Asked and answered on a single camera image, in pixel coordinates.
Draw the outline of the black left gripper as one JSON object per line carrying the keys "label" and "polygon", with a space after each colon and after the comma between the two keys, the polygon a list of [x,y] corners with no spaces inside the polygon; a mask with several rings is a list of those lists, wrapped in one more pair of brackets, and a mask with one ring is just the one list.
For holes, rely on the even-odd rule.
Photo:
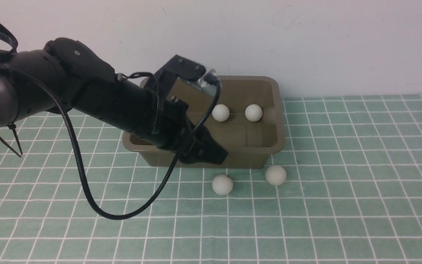
{"label": "black left gripper", "polygon": [[165,100],[160,129],[152,135],[152,144],[173,153],[177,153],[182,144],[186,144],[179,158],[185,164],[223,164],[228,151],[213,139],[206,127],[199,128],[193,137],[186,140],[194,128],[195,125],[186,115],[184,104]]}

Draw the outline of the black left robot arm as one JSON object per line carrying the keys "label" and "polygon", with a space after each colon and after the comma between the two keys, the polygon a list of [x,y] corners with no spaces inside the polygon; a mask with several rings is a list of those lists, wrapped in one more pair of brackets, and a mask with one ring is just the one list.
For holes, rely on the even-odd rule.
{"label": "black left robot arm", "polygon": [[40,50],[4,56],[0,67],[0,127],[37,113],[59,114],[54,100],[38,85],[17,77],[15,71],[33,77],[61,101],[66,111],[75,109],[159,149],[177,152],[195,126],[186,116],[188,104],[164,100],[156,125],[158,95],[163,98],[178,78],[197,84],[206,74],[199,63],[175,55],[139,87],[119,80],[108,63],[79,41],[59,37]]}

